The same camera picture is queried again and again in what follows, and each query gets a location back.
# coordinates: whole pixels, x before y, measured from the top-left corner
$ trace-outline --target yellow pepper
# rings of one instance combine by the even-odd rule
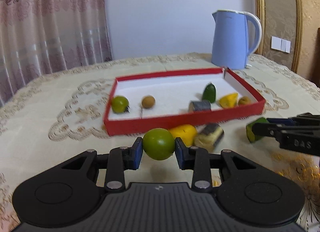
[[[169,130],[174,138],[180,137],[186,147],[193,145],[193,140],[198,134],[196,128],[193,125],[185,124],[174,127]]]
[[[219,104],[222,108],[233,108],[237,104],[238,93],[228,94],[223,96],[219,100]]]

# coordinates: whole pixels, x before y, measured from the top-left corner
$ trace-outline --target table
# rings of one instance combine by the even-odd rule
[[[19,220],[11,204],[15,187],[22,181],[89,148],[99,154],[131,146],[140,134],[109,137],[102,122],[113,79],[116,76],[189,68],[210,68],[210,54],[152,56],[116,60],[41,76],[22,88],[0,110],[0,231],[10,231]],[[267,100],[264,117],[320,114],[320,90],[285,66],[260,55],[252,65],[235,72]],[[294,180],[306,194],[298,223],[318,231],[320,223],[319,159],[279,149],[272,138],[250,144],[245,125],[258,118],[221,123],[225,137],[213,153],[231,149]],[[174,156],[154,161],[145,154],[137,171],[125,172],[126,183],[191,182],[192,171],[180,171]],[[212,170],[214,186],[220,184]],[[103,173],[98,185],[103,185]]]

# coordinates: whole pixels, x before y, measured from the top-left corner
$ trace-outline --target light switch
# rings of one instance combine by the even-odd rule
[[[272,36],[271,37],[271,48],[276,50],[281,50],[281,39]]]
[[[282,52],[285,52],[286,46],[287,46],[287,40],[282,39],[282,40],[281,40],[281,51],[282,51]]]
[[[286,51],[287,53],[290,53],[290,45],[291,45],[291,42],[290,42],[289,40],[287,40],[286,46],[285,46],[285,51]]]

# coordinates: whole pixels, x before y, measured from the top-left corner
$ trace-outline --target kettle handle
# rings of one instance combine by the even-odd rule
[[[251,14],[250,12],[244,12],[247,20],[251,21],[255,27],[255,38],[254,38],[254,43],[251,48],[249,48],[249,51],[247,55],[251,55],[254,51],[257,50],[259,47],[261,38],[262,38],[262,27],[260,20],[258,19],[257,16]]]

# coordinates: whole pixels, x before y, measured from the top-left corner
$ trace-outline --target pink patterned curtain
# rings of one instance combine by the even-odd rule
[[[42,74],[111,59],[104,0],[0,0],[0,106]]]

